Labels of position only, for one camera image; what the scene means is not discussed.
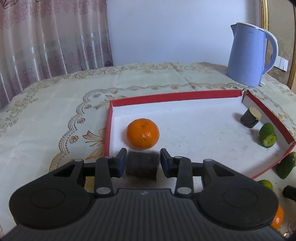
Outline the orange tangerine on table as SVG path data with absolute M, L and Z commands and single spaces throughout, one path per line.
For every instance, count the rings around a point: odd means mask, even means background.
M 283 210 L 283 207 L 279 205 L 270 226 L 275 230 L 279 230 L 283 223 L 284 217 L 285 217 L 285 212 Z

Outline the cream embroidered tablecloth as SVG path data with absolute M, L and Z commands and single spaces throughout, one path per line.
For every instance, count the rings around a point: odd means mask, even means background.
M 156 180 L 124 169 L 111 179 L 112 196 L 53 195 L 53 171 L 107 156 L 113 100 L 247 90 L 295 139 L 295 94 L 269 75 L 263 82 L 239 84 L 221 65 L 161 63 L 79 71 L 27 87 L 1 111 L 1 240 L 284 240 L 270 226 L 274 193 L 218 161 L 228 175 L 211 175 L 205 187 L 194 177 L 192 197 L 174 195 L 177 178 L 166 178 L 160 162 Z

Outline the pink patterned curtain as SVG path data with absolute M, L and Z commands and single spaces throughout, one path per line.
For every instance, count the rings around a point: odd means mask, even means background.
M 1 1 L 1 107 L 40 80 L 112 65 L 106 1 Z

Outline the red shallow cardboard box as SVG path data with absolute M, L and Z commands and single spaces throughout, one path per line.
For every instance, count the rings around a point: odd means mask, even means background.
M 240 121 L 250 106 L 262 114 L 253 128 Z M 159 128 L 153 151 L 165 148 L 172 156 L 185 156 L 193 162 L 213 159 L 250 178 L 275 166 L 295 147 L 292 134 L 258 97 L 247 90 L 212 90 L 111 101 L 105 132 L 107 156 L 130 148 L 125 131 L 138 118 L 148 118 Z M 273 125 L 277 136 L 271 148 L 259 141 L 265 123 Z

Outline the blue electric kettle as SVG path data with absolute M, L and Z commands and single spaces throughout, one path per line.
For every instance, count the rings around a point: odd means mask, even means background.
M 230 27 L 234 39 L 226 75 L 240 84 L 257 87 L 262 76 L 274 67 L 278 56 L 278 40 L 268 30 L 252 24 L 237 22 Z M 273 53 L 271 60 L 265 65 L 268 41 Z

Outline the white wall switch panel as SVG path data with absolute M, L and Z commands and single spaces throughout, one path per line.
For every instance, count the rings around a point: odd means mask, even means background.
M 283 57 L 277 56 L 274 66 L 280 70 L 287 72 L 288 60 Z

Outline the orange tangerine in box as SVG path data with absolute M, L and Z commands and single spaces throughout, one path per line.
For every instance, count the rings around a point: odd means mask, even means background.
M 159 129 L 152 120 L 139 118 L 127 126 L 126 137 L 134 149 L 147 150 L 159 141 Z

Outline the gold framed wall panel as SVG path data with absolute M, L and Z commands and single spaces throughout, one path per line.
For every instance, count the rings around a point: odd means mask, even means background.
M 268 74 L 295 92 L 295 6 L 290 1 L 259 1 L 260 27 L 273 33 L 278 55 L 288 61 L 287 71 L 273 67 Z

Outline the green cucumber piece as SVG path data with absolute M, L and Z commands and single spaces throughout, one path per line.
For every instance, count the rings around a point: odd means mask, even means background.
M 295 167 L 295 152 L 289 153 L 276 166 L 276 173 L 281 179 L 287 178 L 292 169 Z
M 271 123 L 265 123 L 259 131 L 259 141 L 265 148 L 271 148 L 276 143 L 277 136 Z

